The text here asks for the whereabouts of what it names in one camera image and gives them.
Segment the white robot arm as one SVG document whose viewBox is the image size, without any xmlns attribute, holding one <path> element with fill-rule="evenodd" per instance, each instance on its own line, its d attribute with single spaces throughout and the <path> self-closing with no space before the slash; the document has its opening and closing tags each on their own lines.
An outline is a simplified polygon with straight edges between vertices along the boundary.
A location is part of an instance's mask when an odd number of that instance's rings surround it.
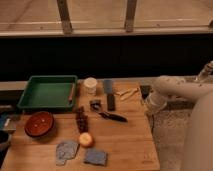
<svg viewBox="0 0 213 171">
<path fill-rule="evenodd" d="M 180 171 L 213 171 L 213 83 L 187 82 L 183 77 L 159 76 L 145 99 L 146 115 L 157 114 L 170 96 L 194 103 L 187 124 Z"/>
</svg>

